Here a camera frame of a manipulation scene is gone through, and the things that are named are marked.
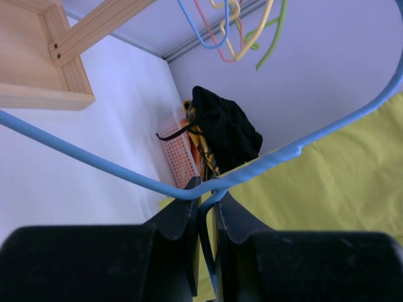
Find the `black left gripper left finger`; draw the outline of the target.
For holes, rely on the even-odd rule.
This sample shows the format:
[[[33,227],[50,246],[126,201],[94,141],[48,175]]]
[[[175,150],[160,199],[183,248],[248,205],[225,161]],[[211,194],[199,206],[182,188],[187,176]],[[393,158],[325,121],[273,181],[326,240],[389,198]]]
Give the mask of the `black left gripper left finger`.
[[[24,226],[1,244],[2,301],[191,301],[200,198],[140,225]]]

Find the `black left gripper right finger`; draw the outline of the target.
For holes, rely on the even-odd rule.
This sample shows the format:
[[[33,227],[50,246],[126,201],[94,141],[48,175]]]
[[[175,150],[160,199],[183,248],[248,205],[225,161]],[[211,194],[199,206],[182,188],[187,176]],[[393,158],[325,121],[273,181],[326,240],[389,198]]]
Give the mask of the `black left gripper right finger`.
[[[229,194],[213,211],[219,301],[402,300],[402,247],[390,235],[274,230]]]

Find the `yellow-green trousers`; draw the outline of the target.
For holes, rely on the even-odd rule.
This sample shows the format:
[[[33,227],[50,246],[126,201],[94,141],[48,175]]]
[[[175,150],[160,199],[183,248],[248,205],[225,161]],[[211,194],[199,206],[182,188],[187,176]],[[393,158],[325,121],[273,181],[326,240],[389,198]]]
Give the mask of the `yellow-green trousers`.
[[[231,189],[282,230],[368,230],[402,240],[402,95]]]

